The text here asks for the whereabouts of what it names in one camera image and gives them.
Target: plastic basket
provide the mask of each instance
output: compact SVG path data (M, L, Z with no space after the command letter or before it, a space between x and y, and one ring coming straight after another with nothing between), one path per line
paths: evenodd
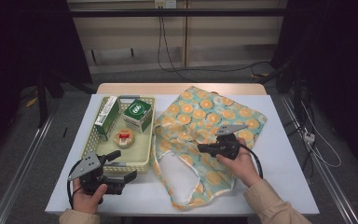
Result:
M103 106L106 104L109 96L105 96L101 102L98 113L95 115L95 119L97 119L98 114L103 109ZM114 121L114 124L111 126L111 130L109 131L108 141L100 139L100 135L97 132L97 129L93 124L91 131L89 133L88 141L83 149L82 158L87 154L88 151L95 151L95 153L99 156L107 155L115 150L121 151L121 157L115 159L114 161L107 161L105 166L103 167L103 171L105 174L113 174L113 173L129 173L137 170L138 173L146 173L149 169L149 155L152 141L152 126L155 117L156 111L156 98L152 96L118 96L119 103L119 114L117 119ZM130 106L133 100L138 99L142 100L148 104L152 105L152 121L150 125L145 129L143 133L134 132L135 141L132 146L128 148L120 148L116 142L113 134L118 132L118 130L126 128L126 124L123 120L122 113L124 110Z

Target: beige sleeve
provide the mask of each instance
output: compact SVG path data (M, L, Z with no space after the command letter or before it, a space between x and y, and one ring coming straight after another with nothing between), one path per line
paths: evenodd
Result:
M243 195L263 224L310 223L290 203L284 202L265 179L252 185Z
M60 216L60 224L99 224L100 216L66 209Z

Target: hand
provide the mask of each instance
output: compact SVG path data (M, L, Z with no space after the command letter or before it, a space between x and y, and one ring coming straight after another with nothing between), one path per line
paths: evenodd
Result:
M96 214L98 209L98 202L106 193L107 185L101 184L93 195L88 195L80 185L80 179L74 179L74 210L89 214Z
M246 145L242 138L237 138L237 140L241 144ZM248 188L261 179L255 169L251 153L243 147L240 148L240 152L235 160L231 160L219 154L216 155L216 158L231 169L232 173Z

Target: green tea box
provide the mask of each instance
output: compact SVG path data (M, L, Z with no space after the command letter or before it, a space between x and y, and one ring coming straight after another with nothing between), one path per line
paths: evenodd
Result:
M109 139L113 126L118 118L118 113L118 99L116 96L110 96L94 122L94 126L102 139L106 141Z
M134 100L124 111L123 119L128 128L143 133L152 121L152 106L141 100Z

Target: white tabletop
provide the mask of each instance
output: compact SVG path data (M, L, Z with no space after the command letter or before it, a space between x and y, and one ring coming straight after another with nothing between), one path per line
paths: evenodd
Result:
M46 207L46 212L48 213L59 215L66 208L70 207L66 193L66 180L70 169L81 157L88 133L92 127L92 122L97 114L97 109L105 95L94 94L91 97L76 140ZM155 95L155 97L156 117L158 117L173 102L177 95ZM268 118L253 148L253 151L260 159L264 178L267 179L285 201L290 202L301 214L319 214L318 207L270 97L268 95L227 95L227 97L242 105L247 105L260 111ZM189 170L184 169L180 175L189 176L188 183L193 181L191 179L193 174ZM122 195L104 195L104 201L99 206L98 212L102 215L123 217L250 216L255 212L242 196L245 190L246 187L240 181L236 181L234 189L231 192L218 196L205 206L181 211L171 206L170 196L159 182L153 169L150 169L147 174L138 174L135 180L127 184L123 189ZM187 195L186 190L178 193L182 193L182 196Z

